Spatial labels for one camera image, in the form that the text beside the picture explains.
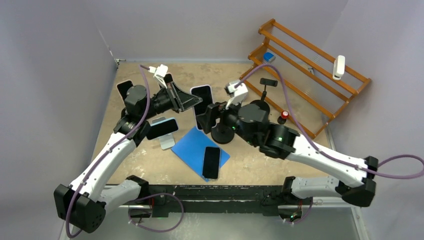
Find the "black round phone stand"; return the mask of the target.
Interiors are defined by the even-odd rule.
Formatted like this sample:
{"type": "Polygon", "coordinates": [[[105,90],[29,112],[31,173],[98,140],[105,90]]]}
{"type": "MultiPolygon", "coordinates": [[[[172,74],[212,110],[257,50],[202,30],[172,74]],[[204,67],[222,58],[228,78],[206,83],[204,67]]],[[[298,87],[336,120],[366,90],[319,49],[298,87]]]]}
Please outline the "black round phone stand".
{"type": "Polygon", "coordinates": [[[270,106],[265,101],[267,97],[267,86],[276,87],[278,85],[278,81],[269,78],[261,78],[259,83],[264,86],[261,98],[253,100],[250,104],[257,105],[261,110],[266,111],[269,114],[270,106]]]}
{"type": "Polygon", "coordinates": [[[221,123],[211,129],[211,137],[218,144],[228,144],[234,139],[234,136],[233,129],[221,123]]]}

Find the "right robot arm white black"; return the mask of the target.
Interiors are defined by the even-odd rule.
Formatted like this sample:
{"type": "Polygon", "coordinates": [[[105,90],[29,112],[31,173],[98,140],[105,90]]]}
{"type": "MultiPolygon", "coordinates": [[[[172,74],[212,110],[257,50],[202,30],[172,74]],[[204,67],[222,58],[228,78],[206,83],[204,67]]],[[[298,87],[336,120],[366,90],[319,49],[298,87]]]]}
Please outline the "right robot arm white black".
{"type": "Polygon", "coordinates": [[[226,144],[238,135],[266,156],[301,163],[327,173],[327,177],[287,177],[280,196],[288,204],[298,199],[339,197],[357,207],[369,207],[376,194],[374,171],[378,160],[357,158],[317,144],[285,125],[270,122],[269,113],[256,104],[210,104],[196,116],[204,133],[226,144]]]}

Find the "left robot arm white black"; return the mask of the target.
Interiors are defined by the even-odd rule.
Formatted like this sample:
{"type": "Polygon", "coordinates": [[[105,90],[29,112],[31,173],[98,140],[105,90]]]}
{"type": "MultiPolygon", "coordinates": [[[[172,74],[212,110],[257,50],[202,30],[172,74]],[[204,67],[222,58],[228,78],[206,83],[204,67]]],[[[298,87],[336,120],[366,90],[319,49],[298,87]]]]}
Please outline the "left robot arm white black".
{"type": "Polygon", "coordinates": [[[154,95],[148,85],[134,85],[130,80],[119,83],[117,89],[124,109],[108,142],[86,170],[53,193],[57,214],[64,220],[69,238],[76,236],[72,228],[94,232],[108,213],[126,202],[142,205],[148,201],[149,184],[137,176],[129,176],[110,189],[105,185],[143,140],[161,138],[178,129],[174,119],[150,124],[150,118],[168,110],[184,112],[202,102],[201,97],[181,90],[173,82],[154,95]]]}

